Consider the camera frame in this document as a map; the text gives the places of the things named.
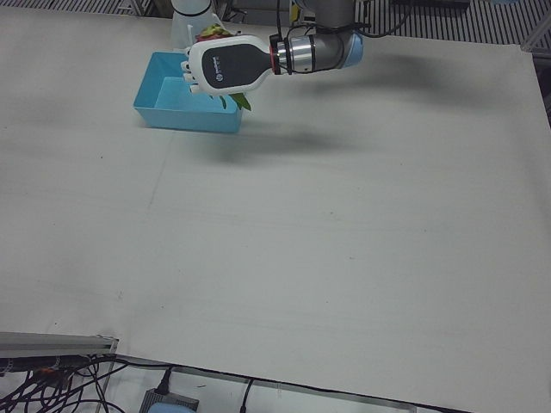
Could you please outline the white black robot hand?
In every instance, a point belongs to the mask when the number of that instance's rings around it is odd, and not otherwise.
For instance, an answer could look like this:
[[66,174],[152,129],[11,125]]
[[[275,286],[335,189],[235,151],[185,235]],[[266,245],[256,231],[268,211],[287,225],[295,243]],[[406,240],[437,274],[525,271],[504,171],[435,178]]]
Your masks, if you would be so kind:
[[181,63],[183,79],[194,93],[229,96],[259,87],[272,72],[269,46],[242,34],[196,42]]

